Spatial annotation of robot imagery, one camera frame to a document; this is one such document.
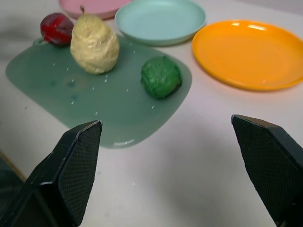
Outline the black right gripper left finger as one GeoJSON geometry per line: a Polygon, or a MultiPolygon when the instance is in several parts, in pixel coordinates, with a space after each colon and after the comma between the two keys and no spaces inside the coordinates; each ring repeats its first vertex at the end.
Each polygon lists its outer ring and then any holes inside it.
{"type": "Polygon", "coordinates": [[[0,227],[79,227],[95,180],[102,122],[66,131],[32,171],[0,218],[0,227]]]}

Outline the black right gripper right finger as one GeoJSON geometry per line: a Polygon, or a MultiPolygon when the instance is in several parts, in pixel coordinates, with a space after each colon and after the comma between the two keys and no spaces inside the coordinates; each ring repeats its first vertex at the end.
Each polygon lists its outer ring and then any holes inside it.
{"type": "Polygon", "coordinates": [[[276,227],[303,227],[303,147],[282,127],[231,117],[248,176],[276,227]]]}

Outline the orange plate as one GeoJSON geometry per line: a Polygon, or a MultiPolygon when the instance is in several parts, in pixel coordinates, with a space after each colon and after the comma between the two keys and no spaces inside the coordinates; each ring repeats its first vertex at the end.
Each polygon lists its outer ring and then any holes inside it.
{"type": "Polygon", "coordinates": [[[274,25],[226,20],[199,30],[192,51],[216,80],[252,91],[274,91],[303,83],[303,40],[274,25]]]}

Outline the green toy vegetable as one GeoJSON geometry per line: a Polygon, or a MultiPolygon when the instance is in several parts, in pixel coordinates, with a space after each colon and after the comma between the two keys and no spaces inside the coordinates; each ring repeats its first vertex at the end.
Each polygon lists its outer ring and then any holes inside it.
{"type": "Polygon", "coordinates": [[[154,57],[143,64],[140,83],[152,98],[164,99],[182,86],[182,73],[167,56],[154,57]]]}

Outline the pink plate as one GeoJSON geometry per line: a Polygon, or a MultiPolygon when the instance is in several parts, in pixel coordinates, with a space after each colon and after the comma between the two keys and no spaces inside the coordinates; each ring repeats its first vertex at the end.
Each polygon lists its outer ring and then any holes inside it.
{"type": "Polygon", "coordinates": [[[113,18],[116,12],[132,0],[58,0],[61,9],[73,19],[82,15],[80,6],[87,14],[94,14],[101,19],[113,18]]]}

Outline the light green plate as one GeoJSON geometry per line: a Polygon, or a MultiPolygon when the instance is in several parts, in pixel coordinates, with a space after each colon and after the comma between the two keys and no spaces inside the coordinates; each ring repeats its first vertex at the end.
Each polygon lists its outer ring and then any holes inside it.
{"type": "Polygon", "coordinates": [[[116,26],[122,34],[151,46],[187,41],[205,22],[205,10],[190,0],[134,0],[115,15],[116,26]]]}

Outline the green cutting mat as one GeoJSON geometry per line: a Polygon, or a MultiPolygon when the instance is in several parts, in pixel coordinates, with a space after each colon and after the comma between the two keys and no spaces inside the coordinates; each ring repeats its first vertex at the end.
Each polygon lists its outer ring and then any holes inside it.
{"type": "Polygon", "coordinates": [[[57,48],[36,39],[6,67],[9,81],[69,128],[101,120],[101,146],[126,148],[155,133],[186,98],[192,75],[177,59],[181,88],[156,100],[141,86],[141,68],[164,53],[120,36],[115,67],[92,75],[81,69],[68,47],[57,48]]]}

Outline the pale yellow pear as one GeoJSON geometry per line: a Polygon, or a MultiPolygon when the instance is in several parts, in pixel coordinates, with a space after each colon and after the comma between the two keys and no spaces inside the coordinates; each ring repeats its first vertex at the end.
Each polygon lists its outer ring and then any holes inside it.
{"type": "Polygon", "coordinates": [[[117,35],[97,15],[85,12],[77,19],[71,32],[70,52],[76,63],[89,74],[101,74],[116,65],[120,44],[117,35]]]}

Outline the dark red apple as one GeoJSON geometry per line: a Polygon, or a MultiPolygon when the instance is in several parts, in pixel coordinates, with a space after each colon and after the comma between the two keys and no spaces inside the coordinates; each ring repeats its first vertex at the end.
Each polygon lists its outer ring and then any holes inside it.
{"type": "Polygon", "coordinates": [[[71,43],[74,24],[62,13],[47,15],[40,23],[43,39],[55,46],[67,46],[71,43]]]}

